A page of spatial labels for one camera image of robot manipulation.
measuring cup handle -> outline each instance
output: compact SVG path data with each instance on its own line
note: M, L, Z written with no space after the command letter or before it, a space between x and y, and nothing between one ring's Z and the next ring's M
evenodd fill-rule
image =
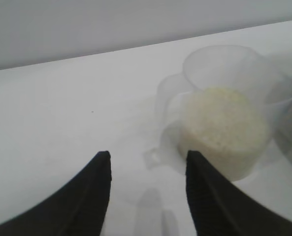
M183 74L175 74L162 80L157 89L155 116L159 128L163 128L166 112L173 97L180 93L192 91L193 86L184 78Z

gray wall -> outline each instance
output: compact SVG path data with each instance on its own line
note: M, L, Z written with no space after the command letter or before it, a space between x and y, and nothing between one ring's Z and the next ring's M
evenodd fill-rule
M292 0L0 0L0 69L292 20Z

white countertop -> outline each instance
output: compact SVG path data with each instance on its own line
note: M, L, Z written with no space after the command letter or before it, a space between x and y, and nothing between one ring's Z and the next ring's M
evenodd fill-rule
M54 193L99 150L109 150L105 236L194 235L185 163L166 139L155 155L154 101L158 83L180 72L190 52L216 44L251 47L292 75L292 21L1 70L0 223ZM278 175L292 183L292 165L274 143L268 155L277 161L237 185L292 220L292 194L262 181Z

rice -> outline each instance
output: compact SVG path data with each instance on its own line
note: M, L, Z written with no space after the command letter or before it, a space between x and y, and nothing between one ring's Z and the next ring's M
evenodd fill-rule
M248 99L228 88L190 94L182 114L182 156L200 151L231 181L249 174L270 136L267 122Z

clear plastic measuring cup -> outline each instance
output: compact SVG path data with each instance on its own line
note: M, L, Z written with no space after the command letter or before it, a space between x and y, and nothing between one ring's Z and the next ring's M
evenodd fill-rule
M238 180L251 171L292 103L292 80L250 48L209 46L191 53L180 74L159 84L155 112L161 129L169 102L180 93L186 93L181 154L198 150Z

